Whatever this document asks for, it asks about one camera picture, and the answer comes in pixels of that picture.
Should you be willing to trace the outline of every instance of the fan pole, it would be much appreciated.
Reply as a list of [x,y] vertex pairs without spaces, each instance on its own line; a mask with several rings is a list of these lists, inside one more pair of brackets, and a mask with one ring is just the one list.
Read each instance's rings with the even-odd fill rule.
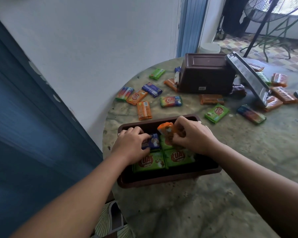
[[272,0],[270,7],[267,10],[266,15],[264,16],[261,25],[259,26],[259,28],[257,29],[257,32],[255,33],[253,40],[251,41],[251,43],[249,44],[245,54],[243,57],[247,57],[247,55],[250,52],[250,49],[252,49],[252,47],[254,46],[254,43],[256,42],[256,39],[258,38],[259,34],[261,33],[265,23],[267,22],[268,18],[270,17],[270,14],[272,13],[273,9],[275,8],[275,6],[277,5],[277,3],[279,2],[279,0]]

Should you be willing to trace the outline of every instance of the white bucket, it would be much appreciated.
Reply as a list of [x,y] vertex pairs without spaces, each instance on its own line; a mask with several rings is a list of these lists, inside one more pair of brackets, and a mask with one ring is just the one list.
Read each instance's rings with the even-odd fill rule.
[[199,53],[213,54],[220,53],[221,47],[217,43],[205,42],[200,45]]

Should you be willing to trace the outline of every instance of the green package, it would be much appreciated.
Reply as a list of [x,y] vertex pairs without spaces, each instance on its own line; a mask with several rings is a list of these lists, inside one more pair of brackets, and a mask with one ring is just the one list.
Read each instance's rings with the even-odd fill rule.
[[217,123],[221,118],[223,118],[229,112],[228,108],[221,104],[217,104],[214,108],[208,111],[204,116],[211,120],[213,123]]
[[168,150],[174,148],[172,145],[166,144],[166,138],[164,135],[160,135],[160,146],[163,150]]
[[263,80],[268,86],[271,85],[271,81],[266,77],[263,72],[256,72],[258,76]]
[[149,78],[158,80],[161,77],[161,75],[163,75],[164,72],[165,72],[164,69],[157,68],[152,74],[149,75]]
[[194,153],[187,150],[170,149],[165,151],[165,161],[167,168],[172,166],[179,166],[183,164],[190,164],[195,162]]
[[132,165],[134,173],[166,168],[162,152],[150,153],[138,163]]

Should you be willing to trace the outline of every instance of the open brown plastic box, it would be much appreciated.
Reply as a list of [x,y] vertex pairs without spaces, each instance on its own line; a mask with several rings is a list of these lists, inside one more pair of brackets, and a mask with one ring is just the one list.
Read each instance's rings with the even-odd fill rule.
[[[184,115],[189,120],[201,121],[200,118],[194,114]],[[127,130],[130,127],[139,126],[145,133],[158,133],[157,127],[165,122],[174,123],[178,117],[170,117],[165,119],[149,120],[137,123],[123,124],[118,128],[118,134],[122,130]],[[160,169],[154,171],[144,171],[134,173],[132,166],[127,166],[117,179],[117,183],[121,188],[141,187],[145,185],[166,183],[175,180],[191,179],[198,176],[219,173],[222,168],[214,160],[207,156],[195,155],[195,162],[192,164],[185,164],[177,167],[170,167],[169,169]]]

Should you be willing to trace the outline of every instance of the person's left hand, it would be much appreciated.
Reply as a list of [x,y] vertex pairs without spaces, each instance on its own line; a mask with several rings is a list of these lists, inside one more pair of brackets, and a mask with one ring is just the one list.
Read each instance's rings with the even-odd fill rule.
[[142,150],[141,144],[150,137],[149,134],[144,134],[138,126],[122,130],[111,149],[111,154],[124,156],[128,164],[135,164],[149,154],[150,148]]

